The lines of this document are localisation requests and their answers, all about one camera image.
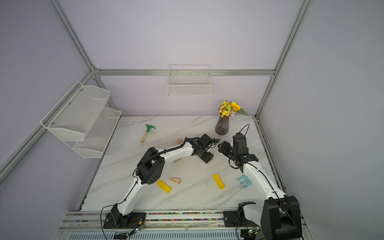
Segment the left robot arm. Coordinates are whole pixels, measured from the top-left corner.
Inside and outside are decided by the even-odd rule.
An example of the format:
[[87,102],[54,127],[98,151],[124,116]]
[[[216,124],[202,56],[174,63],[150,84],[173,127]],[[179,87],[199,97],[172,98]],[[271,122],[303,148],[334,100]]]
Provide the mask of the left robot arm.
[[146,187],[160,181],[166,163],[185,157],[198,156],[207,164],[214,157],[210,150],[219,142],[219,139],[212,139],[204,134],[200,138],[185,138],[181,144],[164,150],[149,148],[133,171],[132,185],[119,202],[111,205],[110,212],[106,214],[106,224],[121,228],[122,222],[128,222]]

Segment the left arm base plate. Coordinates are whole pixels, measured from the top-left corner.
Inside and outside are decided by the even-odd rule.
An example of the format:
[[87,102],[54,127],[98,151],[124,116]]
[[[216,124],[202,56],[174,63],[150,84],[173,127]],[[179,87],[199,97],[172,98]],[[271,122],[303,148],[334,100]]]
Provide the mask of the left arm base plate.
[[104,229],[136,229],[144,225],[146,216],[147,213],[131,213],[130,215],[121,217],[120,223],[116,224],[112,213],[107,213],[103,227]]

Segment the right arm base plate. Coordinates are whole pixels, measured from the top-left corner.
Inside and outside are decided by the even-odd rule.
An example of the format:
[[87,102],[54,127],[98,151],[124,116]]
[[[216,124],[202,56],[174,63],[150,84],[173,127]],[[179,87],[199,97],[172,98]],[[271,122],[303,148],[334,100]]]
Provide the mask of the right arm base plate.
[[245,217],[240,217],[237,211],[224,211],[224,224],[225,227],[256,227],[260,226],[252,221],[247,220]]

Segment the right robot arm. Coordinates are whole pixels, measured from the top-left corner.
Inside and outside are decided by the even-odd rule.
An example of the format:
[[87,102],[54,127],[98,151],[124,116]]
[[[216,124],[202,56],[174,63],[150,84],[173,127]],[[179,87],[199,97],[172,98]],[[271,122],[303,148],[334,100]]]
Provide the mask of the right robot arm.
[[236,133],[233,143],[222,142],[218,151],[235,163],[250,180],[262,200],[261,204],[239,203],[237,216],[231,218],[226,212],[225,218],[240,226],[254,223],[261,228],[266,240],[303,239],[299,201],[294,196],[288,196],[273,183],[263,170],[259,159],[249,153],[246,136]]

